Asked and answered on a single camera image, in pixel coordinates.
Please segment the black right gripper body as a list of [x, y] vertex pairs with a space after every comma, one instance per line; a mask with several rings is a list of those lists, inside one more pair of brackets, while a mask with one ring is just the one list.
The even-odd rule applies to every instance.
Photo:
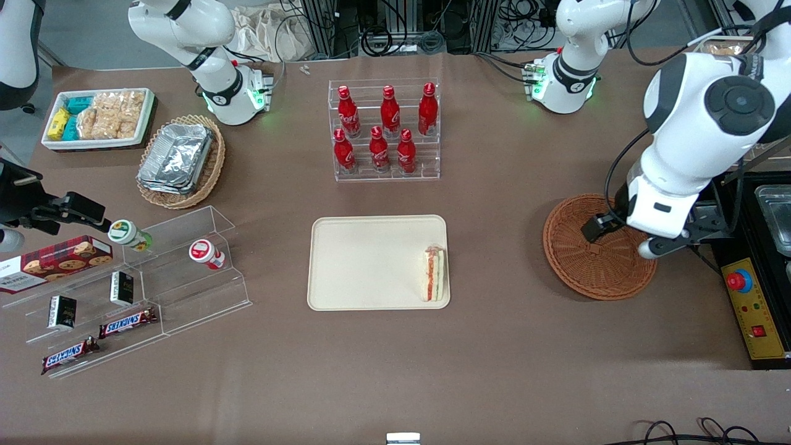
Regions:
[[59, 214], [57, 205], [53, 204], [59, 197], [45, 191], [42, 178], [33, 170], [2, 160], [2, 228], [23, 226], [50, 235], [59, 233], [60, 223], [50, 218]]

